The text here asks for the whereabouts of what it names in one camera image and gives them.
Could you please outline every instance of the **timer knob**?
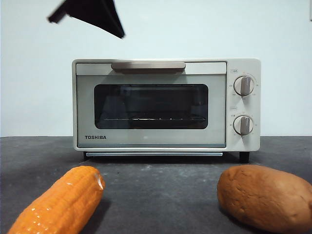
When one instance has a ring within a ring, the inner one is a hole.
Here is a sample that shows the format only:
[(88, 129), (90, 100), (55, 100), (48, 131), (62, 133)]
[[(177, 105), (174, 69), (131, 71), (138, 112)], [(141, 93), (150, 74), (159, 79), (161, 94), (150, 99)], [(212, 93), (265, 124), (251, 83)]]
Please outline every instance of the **timer knob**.
[(235, 80), (234, 89), (241, 96), (247, 96), (254, 89), (253, 79), (249, 76), (242, 76)]
[(234, 120), (233, 127), (240, 135), (248, 135), (253, 130), (253, 121), (248, 116), (239, 116)]

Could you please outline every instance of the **potato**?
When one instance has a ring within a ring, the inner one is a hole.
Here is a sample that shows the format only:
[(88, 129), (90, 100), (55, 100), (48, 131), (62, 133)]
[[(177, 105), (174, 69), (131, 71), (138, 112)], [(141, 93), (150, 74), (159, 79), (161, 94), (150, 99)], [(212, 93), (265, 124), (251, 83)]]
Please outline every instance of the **potato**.
[(221, 208), (245, 224), (283, 234), (312, 228), (312, 185), (293, 174), (234, 166), (220, 176), (217, 192)]

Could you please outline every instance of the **glass window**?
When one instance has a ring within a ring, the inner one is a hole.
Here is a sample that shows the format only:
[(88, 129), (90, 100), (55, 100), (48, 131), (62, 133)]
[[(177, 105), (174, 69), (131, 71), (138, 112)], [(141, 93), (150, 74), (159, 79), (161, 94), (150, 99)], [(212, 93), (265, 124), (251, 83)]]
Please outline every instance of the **glass window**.
[(99, 129), (204, 129), (208, 87), (204, 84), (99, 84), (94, 88)]

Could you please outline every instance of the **gray countertop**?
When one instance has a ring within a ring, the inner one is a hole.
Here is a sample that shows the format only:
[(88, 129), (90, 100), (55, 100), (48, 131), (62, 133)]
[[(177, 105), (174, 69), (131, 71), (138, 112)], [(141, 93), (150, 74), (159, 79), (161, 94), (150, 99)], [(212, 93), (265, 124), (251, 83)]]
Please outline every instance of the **gray countertop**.
[[(35, 198), (79, 165), (98, 168), (106, 181), (103, 199), (82, 234), (266, 233), (238, 223), (218, 207), (219, 176), (239, 164), (238, 153), (83, 161), (71, 137), (3, 137), (0, 143), (2, 233)], [(262, 137), (250, 163), (312, 183), (312, 137)]]

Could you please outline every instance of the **white backdrop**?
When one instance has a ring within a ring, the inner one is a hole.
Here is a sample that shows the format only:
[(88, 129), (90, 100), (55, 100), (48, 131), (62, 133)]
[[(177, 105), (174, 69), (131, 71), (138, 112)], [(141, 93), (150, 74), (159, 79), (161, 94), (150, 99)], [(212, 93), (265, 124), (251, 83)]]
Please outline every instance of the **white backdrop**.
[(66, 17), (60, 0), (1, 0), (1, 136), (72, 135), (78, 58), (257, 57), (261, 134), (312, 135), (309, 0), (116, 0), (125, 39)]

